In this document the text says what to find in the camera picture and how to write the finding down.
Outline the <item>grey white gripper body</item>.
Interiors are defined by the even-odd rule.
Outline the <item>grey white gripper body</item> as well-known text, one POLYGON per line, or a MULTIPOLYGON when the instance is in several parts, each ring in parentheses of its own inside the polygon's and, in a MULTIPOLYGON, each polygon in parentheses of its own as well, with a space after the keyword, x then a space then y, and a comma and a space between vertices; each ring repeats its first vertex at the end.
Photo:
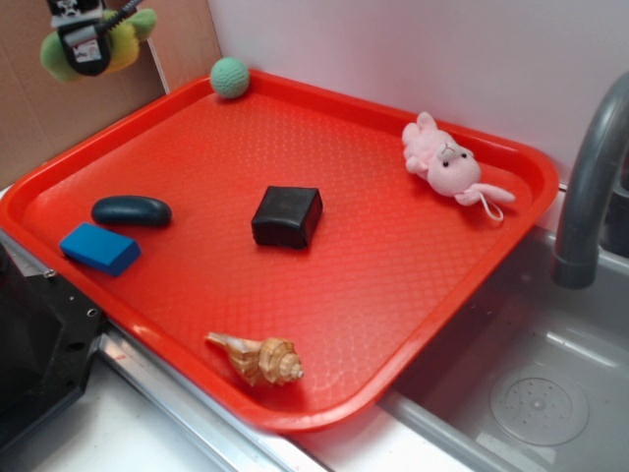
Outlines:
POLYGON ((99 21, 103 17, 101 0, 48 0, 51 26, 54 29, 77 23, 99 21))

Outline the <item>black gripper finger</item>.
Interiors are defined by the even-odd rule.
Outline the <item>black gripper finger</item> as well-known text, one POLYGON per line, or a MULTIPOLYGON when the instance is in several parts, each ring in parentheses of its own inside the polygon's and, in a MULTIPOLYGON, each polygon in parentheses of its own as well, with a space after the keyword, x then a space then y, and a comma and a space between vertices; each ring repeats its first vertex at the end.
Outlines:
POLYGON ((96 77, 109 67, 111 48, 99 23, 76 23, 60 27, 57 34, 64 58, 74 72, 96 77))

